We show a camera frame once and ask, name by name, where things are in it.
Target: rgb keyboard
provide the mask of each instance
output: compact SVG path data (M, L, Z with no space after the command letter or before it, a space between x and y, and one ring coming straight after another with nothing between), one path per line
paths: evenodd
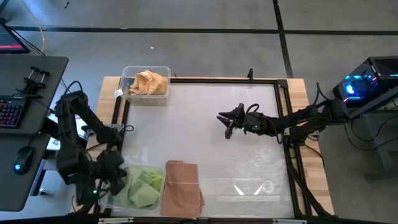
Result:
M0 128L19 128L25 108L24 96L0 96Z

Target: desk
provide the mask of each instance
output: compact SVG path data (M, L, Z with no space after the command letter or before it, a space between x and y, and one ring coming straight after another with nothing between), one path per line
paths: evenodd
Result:
M96 108L96 115L104 124L110 124L113 117L113 109L115 104L114 91L118 89L120 77L105 77L99 94L98 105ZM293 111L302 109L308 105L307 92L305 91L304 80L302 79L288 79L289 91L290 91L290 101L292 104ZM124 99L121 102L121 108L118 115L118 123L121 123ZM97 144L95 138L90 138L87 147L91 147ZM307 141L307 144L316 150L319 150L318 143L311 140ZM106 146L100 146L89 153L93 158L96 158L100 152L105 149ZM311 150L302 147L300 149L303 160L304 173L307 181L308 188L312 191L315 198L322 204L326 211L333 213L333 207L331 204L328 184L326 181L325 171L322 166L322 160ZM303 198L301 191L297 186L297 194L300 209L304 212Z
M46 88L38 91L43 98L38 99L44 105L50 106L60 79L68 63L66 57L43 57L31 55L0 55L0 95L17 93L15 88L24 88L24 77L28 77L30 66L36 66L49 71L52 75L46 77ZM37 82L41 74L36 75ZM32 183L37 174L40 162L44 156L50 136L45 134L33 138L31 146L35 148L32 166L25 175L17 175L13 171L14 159L18 150L28 145L32 135L40 131L47 114L47 108L32 101L27 109L19 129L0 130L0 210L21 211L26 203Z

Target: green cloth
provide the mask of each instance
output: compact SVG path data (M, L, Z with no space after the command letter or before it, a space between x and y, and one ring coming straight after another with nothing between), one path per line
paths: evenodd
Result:
M124 188L113 201L127 208L143 208L156 203L160 198L163 176L154 170L131 166L125 169Z

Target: clear plastic container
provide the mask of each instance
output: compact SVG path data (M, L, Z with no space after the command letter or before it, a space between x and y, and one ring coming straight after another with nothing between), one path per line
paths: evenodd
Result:
M126 207L123 207L122 205L118 204L117 202L115 202L113 200L113 196L111 194L108 194L107 196L98 200L98 204L103 208L110 208L110 209L115 209L115 210L119 210L119 211L123 211L123 212L128 212L128 213L131 213L132 215L157 212L159 210L160 206L162 205L164 185L165 185L165 180L166 180L166 171L159 167L136 165L136 164L131 164L130 162L125 162L124 164L122 164L120 166L120 168L124 169L126 167L132 167L132 166L145 168L146 170L153 170L153 171L156 171L158 174L163 175L162 185L160 188L160 197L156 201L156 203L153 204L152 206L146 207L146 208L126 208Z
M130 95L130 86L134 83L134 79L137 73L143 72L144 70L150 70L158 73L164 77L167 77L167 91L164 95ZM130 101L134 106L167 106L169 103L169 92L170 92L170 76L171 69L166 66L127 66L123 69L122 79L119 84L119 89L122 90L125 99Z

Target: concrete floor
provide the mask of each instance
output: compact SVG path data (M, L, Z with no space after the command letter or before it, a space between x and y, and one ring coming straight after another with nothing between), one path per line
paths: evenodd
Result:
M277 29L272 0L25 0L40 23L54 27ZM287 30L398 30L395 0L279 0ZM9 26L35 26L19 1L0 15ZM39 48L38 32L20 31ZM166 65L178 76L286 77L278 34L183 34L45 32L47 55L67 56L66 83L79 80L96 107L102 79L127 65ZM293 76L304 78L314 100L316 82L331 89L370 56L398 55L395 35L286 35ZM63 91L60 87L55 99ZM373 152L351 147L342 126L320 137L335 213L342 218L396 223L398 180L365 182L380 170ZM57 174L45 183L63 183ZM51 199L29 198L20 213L0 219L42 217L69 212L71 186Z

